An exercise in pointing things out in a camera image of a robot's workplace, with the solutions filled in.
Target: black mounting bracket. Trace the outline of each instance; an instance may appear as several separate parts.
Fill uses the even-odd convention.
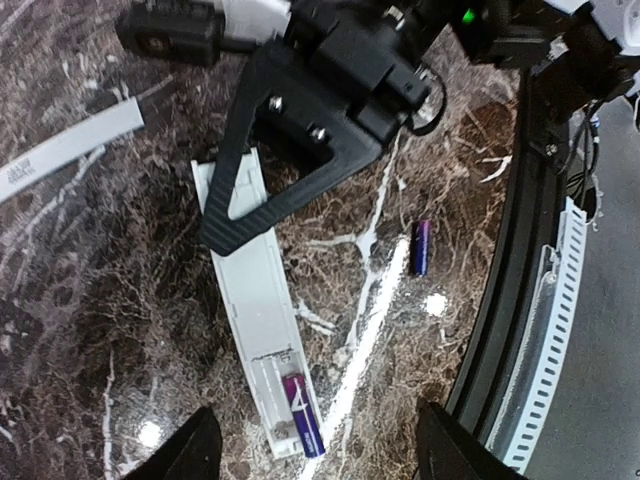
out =
[[[398,19],[369,29],[315,0],[297,5],[285,38],[259,48],[245,66],[229,110],[200,227],[202,242],[219,255],[378,160],[430,91],[399,53]],[[229,204],[251,134],[304,176],[232,219]]]

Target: battery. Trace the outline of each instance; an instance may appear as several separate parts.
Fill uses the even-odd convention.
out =
[[[316,458],[324,455],[324,444],[309,402],[304,376],[301,374],[286,376],[282,379],[282,384],[306,457]]]
[[[424,277],[429,271],[429,242],[431,240],[431,222],[421,220],[414,226],[413,248],[411,252],[411,273]]]

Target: metal bolt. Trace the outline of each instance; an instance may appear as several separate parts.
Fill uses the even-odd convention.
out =
[[[384,12],[385,17],[393,17],[397,22],[401,22],[404,19],[404,13],[396,6],[391,6],[387,8],[387,11]]]
[[[149,46],[149,50],[151,50],[152,52],[160,53],[165,50],[164,42],[159,38],[149,38],[147,40],[147,45]]]
[[[310,135],[314,142],[324,143],[327,141],[327,131],[324,128],[315,127],[311,130]]]
[[[282,107],[284,107],[282,97],[271,97],[269,99],[269,110],[272,112],[280,113],[282,112]]]
[[[558,147],[551,143],[545,147],[544,152],[547,154],[547,157],[553,157],[558,153]]]

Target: white plastic panel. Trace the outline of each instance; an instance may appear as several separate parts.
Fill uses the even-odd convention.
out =
[[[504,458],[501,458],[507,466],[519,473],[524,473],[529,464],[560,379],[578,300],[586,240],[586,214],[576,207],[570,198],[567,198],[565,211],[561,214],[555,252],[551,247],[546,246],[545,249],[551,251],[551,255],[543,255],[542,259],[543,262],[550,259],[553,268],[547,272],[541,269],[543,275],[539,278],[536,288],[539,297],[542,286],[551,287],[549,289],[551,310],[547,330],[533,380],[526,394],[526,401],[518,409],[521,413],[515,432],[510,439]],[[537,324],[540,307],[540,304],[532,305],[532,313],[526,327],[529,333],[532,329],[541,327]],[[524,370],[527,362],[536,361],[536,358],[531,357],[530,345],[526,337],[527,333],[518,351],[511,383],[522,380],[518,373]],[[517,387],[511,383],[508,391],[513,392]],[[504,416],[502,412],[502,421],[505,421]],[[490,449],[495,441],[496,428],[494,427],[490,435],[488,442]]]
[[[192,162],[200,208],[214,164]],[[266,201],[260,161],[254,149],[240,164],[229,215],[252,211]],[[269,445],[276,458],[303,453],[282,377],[301,373],[318,426],[315,390],[302,349],[275,230],[272,228],[227,257],[211,252],[218,285]]]
[[[289,25],[290,2],[285,0],[199,0],[213,3],[225,16],[225,37],[265,43],[284,35]]]
[[[0,203],[85,153],[143,126],[138,102],[132,98],[69,127],[0,168]]]

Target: marble floor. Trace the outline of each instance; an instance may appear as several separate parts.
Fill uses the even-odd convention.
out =
[[[445,31],[426,57],[449,89],[437,131],[401,133],[277,227],[328,453],[274,461],[189,164],[215,151],[243,60],[128,55],[126,3],[0,2],[0,164],[126,97],[147,125],[0,205],[0,479],[123,478],[202,405],[224,479],[410,478],[416,404],[446,400],[491,264],[517,75],[470,66]],[[434,225],[425,279],[389,269],[418,219]]]

